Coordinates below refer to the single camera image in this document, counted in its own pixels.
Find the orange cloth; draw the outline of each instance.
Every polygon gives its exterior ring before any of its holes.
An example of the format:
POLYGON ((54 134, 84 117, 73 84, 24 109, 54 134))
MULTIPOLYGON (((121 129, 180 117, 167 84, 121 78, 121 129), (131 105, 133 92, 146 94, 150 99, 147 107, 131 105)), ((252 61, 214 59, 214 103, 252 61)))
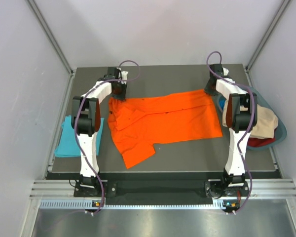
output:
POLYGON ((124 102, 111 98, 109 107, 112 139, 127 168, 152 156, 156 143, 222 137, 214 102, 203 89, 124 102))

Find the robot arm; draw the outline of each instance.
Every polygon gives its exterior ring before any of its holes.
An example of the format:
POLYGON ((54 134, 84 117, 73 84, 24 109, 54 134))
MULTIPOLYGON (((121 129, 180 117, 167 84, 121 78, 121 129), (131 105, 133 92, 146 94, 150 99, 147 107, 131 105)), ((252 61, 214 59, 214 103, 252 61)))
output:
MULTIPOLYGON (((121 71, 119 68, 108 68, 108 74, 99 79, 94 85, 93 88, 97 87, 97 89, 87 95, 82 111, 88 113, 81 113, 78 120, 77 136, 80 146, 84 150, 87 160, 97 173, 99 173, 99 166, 96 156, 96 137, 101 125, 100 103, 111 94, 113 94, 113 97, 116 99, 125 100, 127 74, 128 72, 121 71), (104 80, 109 79, 120 79, 120 82, 103 83, 100 85, 104 80)), ((77 112, 85 95, 86 93, 73 98, 73 128, 77 112)), ((94 172, 88 166, 82 152, 80 177, 79 183, 81 186, 94 187, 97 182, 94 172)))
MULTIPOLYGON (((257 100, 257 95, 253 93, 254 101, 250 100, 249 94, 235 85, 235 82, 228 77, 228 70, 223 68, 221 64, 210 65, 212 71, 224 78, 217 79, 215 75, 210 73, 210 79, 205 87, 205 92, 210 95, 217 95, 218 92, 228 100, 228 106, 226 110, 226 124, 230 132, 230 144, 228 161, 225 165, 222 179, 218 182, 206 182, 206 190, 210 197, 224 197, 235 196, 235 193, 240 192, 242 195, 246 195, 248 190, 248 184, 245 181, 245 168, 241 158, 241 155, 245 157, 248 139, 251 134, 252 127, 257 123, 257 113, 254 114, 254 122, 249 132, 240 143, 240 149, 238 149, 238 143, 244 136, 248 129, 252 106, 257 111, 257 104, 254 102, 257 100), (246 111, 240 110, 240 107, 247 108, 246 111)), ((239 208, 240 203, 233 203, 234 206, 228 207, 226 212, 231 212, 239 208)))

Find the gray wall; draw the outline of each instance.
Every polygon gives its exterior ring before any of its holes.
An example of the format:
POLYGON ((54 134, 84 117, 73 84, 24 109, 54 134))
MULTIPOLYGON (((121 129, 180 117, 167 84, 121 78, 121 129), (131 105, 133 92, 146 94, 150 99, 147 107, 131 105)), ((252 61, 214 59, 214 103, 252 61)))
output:
POLYGON ((0 237, 20 232, 68 78, 26 2, 0 1, 0 237))
POLYGON ((281 0, 36 0, 72 67, 247 64, 281 0))
POLYGON ((276 146, 282 171, 296 184, 296 0, 251 71, 255 87, 283 120, 288 136, 276 146))

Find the blue towel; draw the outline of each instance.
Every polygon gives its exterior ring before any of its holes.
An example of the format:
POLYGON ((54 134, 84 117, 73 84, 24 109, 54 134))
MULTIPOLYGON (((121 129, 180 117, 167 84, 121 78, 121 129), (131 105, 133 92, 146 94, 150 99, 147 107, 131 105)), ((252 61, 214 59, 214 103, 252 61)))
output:
POLYGON ((221 97, 221 99, 219 100, 219 106, 221 107, 222 110, 225 107, 225 101, 226 99, 224 97, 221 97))
MULTIPOLYGON (((101 118, 101 126, 96 138, 97 156, 99 155, 100 141, 103 130, 104 118, 101 118)), ((61 134, 59 146, 55 150, 55 157, 79 157, 80 149, 74 139, 74 129, 71 127, 71 116, 67 116, 61 125, 63 132, 61 134)))

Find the laundry basket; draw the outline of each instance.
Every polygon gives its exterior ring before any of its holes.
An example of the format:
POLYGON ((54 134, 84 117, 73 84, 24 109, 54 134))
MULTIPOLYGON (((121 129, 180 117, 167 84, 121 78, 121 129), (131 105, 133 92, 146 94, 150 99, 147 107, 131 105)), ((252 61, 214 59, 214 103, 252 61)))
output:
MULTIPOLYGON (((250 87, 250 89, 251 89, 252 92, 254 92, 255 94, 257 94, 258 104, 260 106, 269 108, 269 109, 271 109, 273 111, 273 109, 271 108, 271 106, 260 95, 260 93, 258 93, 257 90, 255 90, 252 87, 250 87)), ((222 105, 224 105, 224 102, 225 102, 225 98, 221 94, 219 94, 217 96, 217 98, 216 98, 216 104, 217 104, 217 106, 218 106, 218 108, 219 108, 219 110, 221 112, 221 115, 222 115, 222 105)), ((270 148, 270 147, 272 147, 272 146, 274 146, 276 144, 279 144, 280 142, 282 142, 286 138, 286 136, 287 136, 286 128, 285 128, 283 122, 281 121, 281 119, 278 117, 278 126, 277 126, 277 129, 275 130, 275 133, 274 133, 275 141, 272 142, 271 144, 268 144, 268 145, 265 145, 265 146, 261 146, 261 147, 250 147, 250 146, 247 146, 247 149, 248 150, 254 150, 254 151, 262 151, 262 150, 268 149, 268 148, 270 148)))

